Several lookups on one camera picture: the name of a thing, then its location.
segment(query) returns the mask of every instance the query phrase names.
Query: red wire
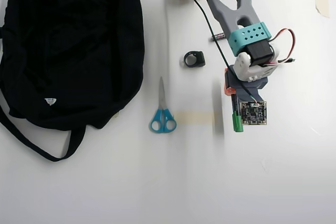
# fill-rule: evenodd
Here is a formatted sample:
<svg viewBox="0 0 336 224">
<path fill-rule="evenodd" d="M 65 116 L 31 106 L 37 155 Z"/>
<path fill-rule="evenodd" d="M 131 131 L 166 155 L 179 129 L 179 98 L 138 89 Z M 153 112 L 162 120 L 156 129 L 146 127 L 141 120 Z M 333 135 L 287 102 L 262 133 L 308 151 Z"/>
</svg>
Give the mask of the red wire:
<svg viewBox="0 0 336 224">
<path fill-rule="evenodd" d="M 293 50 L 294 50 L 295 43 L 296 43 L 296 38 L 295 38 L 295 33 L 294 33 L 294 31 L 293 31 L 292 29 L 290 29 L 290 28 L 283 28 L 283 29 L 281 29 L 281 30 L 276 34 L 276 36 L 275 36 L 273 39 L 270 39 L 270 40 L 269 40 L 269 42 L 274 41 L 274 40 L 275 40 L 276 38 L 278 38 L 279 35 L 282 34 L 284 31 L 289 31 L 289 32 L 291 33 L 293 42 L 292 42 L 292 47 L 291 47 L 291 49 L 290 49 L 290 51 L 289 51 L 288 56 L 286 57 L 286 59 L 284 59 L 284 60 L 280 60 L 281 63 L 287 61 L 287 60 L 289 59 L 289 57 L 291 56 Z"/>
</svg>

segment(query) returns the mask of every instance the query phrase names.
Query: white table surface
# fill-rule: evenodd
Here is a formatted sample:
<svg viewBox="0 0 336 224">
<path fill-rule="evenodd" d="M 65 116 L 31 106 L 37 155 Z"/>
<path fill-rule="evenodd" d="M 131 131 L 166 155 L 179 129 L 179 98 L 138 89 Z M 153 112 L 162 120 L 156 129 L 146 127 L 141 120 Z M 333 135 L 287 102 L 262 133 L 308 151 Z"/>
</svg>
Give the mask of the white table surface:
<svg viewBox="0 0 336 224">
<path fill-rule="evenodd" d="M 253 0 L 272 34 L 283 27 L 296 32 L 297 61 L 279 68 L 260 91 L 268 125 L 246 126 L 242 134 L 233 132 L 224 62 L 197 6 L 141 1 L 143 85 L 116 119 L 99 131 L 88 127 L 77 153 L 56 164 L 0 126 L 0 223 L 336 223 L 336 0 L 329 0 L 330 19 L 317 13 L 314 0 Z M 201 4 L 220 33 L 206 1 Z M 287 36 L 279 43 L 285 50 Z M 227 42 L 220 45 L 234 63 Z M 204 52 L 204 68 L 180 66 L 190 50 Z M 160 76 L 173 113 L 215 113 L 216 122 L 151 133 Z M 63 153 L 67 132 L 12 120 L 34 143 Z"/>
</svg>

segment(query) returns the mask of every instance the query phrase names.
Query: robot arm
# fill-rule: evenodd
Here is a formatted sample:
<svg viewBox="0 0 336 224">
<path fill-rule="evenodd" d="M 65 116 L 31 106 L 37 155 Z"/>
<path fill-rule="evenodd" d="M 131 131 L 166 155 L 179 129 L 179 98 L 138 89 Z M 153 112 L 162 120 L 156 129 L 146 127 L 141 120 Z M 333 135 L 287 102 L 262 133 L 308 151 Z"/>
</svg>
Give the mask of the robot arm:
<svg viewBox="0 0 336 224">
<path fill-rule="evenodd" d="M 237 10 L 230 9 L 221 0 L 207 2 L 236 57 L 235 64 L 225 73 L 225 93 L 231 96 L 233 103 L 234 130 L 242 132 L 243 125 L 266 124 L 266 102 L 258 90 L 267 84 L 267 77 L 278 67 L 278 64 L 269 64 L 278 62 L 278 53 L 270 44 L 271 34 L 260 21 L 251 0 L 237 0 Z"/>
</svg>

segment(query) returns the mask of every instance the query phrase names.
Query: black cable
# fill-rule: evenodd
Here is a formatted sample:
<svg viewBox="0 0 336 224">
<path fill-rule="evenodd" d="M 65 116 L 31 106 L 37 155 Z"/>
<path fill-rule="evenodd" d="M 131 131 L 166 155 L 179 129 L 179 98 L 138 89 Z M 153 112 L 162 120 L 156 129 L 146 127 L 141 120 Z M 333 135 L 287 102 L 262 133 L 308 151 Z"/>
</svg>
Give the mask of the black cable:
<svg viewBox="0 0 336 224">
<path fill-rule="evenodd" d="M 203 10 L 202 6 L 198 3 L 197 0 L 193 0 L 193 1 L 196 3 L 196 5 L 198 5 L 198 7 L 201 9 L 201 12 L 203 13 L 203 15 L 204 15 L 204 17 L 205 17 L 205 20 L 206 20 L 206 22 L 207 22 L 207 24 L 208 24 L 208 27 L 209 27 L 209 29 L 210 29 L 211 35 L 212 35 L 212 37 L 214 38 L 214 42 L 215 42 L 215 44 L 216 44 L 216 46 L 217 46 L 217 48 L 218 48 L 218 50 L 219 50 L 219 52 L 220 52 L 220 55 L 222 56 L 222 58 L 223 58 L 223 60 L 224 60 L 224 62 L 225 62 L 225 65 L 226 65 L 227 69 L 228 69 L 228 70 L 231 72 L 231 74 L 238 80 L 239 84 L 240 84 L 241 87 L 245 90 L 245 92 L 246 92 L 252 99 L 255 100 L 255 98 L 253 97 L 253 95 L 251 94 L 251 92 L 245 87 L 245 85 L 243 84 L 243 82 L 237 77 L 236 73 L 234 73 L 233 70 L 230 68 L 229 63 L 227 62 L 227 60 L 226 60 L 226 58 L 225 58 L 225 55 L 224 55 L 222 49 L 220 48 L 220 45 L 218 44 L 217 39 L 215 38 L 214 31 L 212 30 L 212 27 L 211 27 L 211 24 L 210 24 L 210 22 L 209 22 L 209 19 L 208 19 L 207 15 L 205 14 L 205 11 Z"/>
</svg>

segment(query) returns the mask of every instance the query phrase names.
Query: scissor blade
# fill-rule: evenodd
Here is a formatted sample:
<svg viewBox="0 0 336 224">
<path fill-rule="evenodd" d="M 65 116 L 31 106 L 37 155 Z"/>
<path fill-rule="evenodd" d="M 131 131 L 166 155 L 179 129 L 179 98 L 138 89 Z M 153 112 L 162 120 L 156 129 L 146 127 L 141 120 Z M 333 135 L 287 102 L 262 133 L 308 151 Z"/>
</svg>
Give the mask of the scissor blade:
<svg viewBox="0 0 336 224">
<path fill-rule="evenodd" d="M 164 94 L 164 85 L 162 77 L 160 78 L 160 87 L 159 87 L 159 108 L 162 110 L 167 109 L 166 96 Z"/>
</svg>

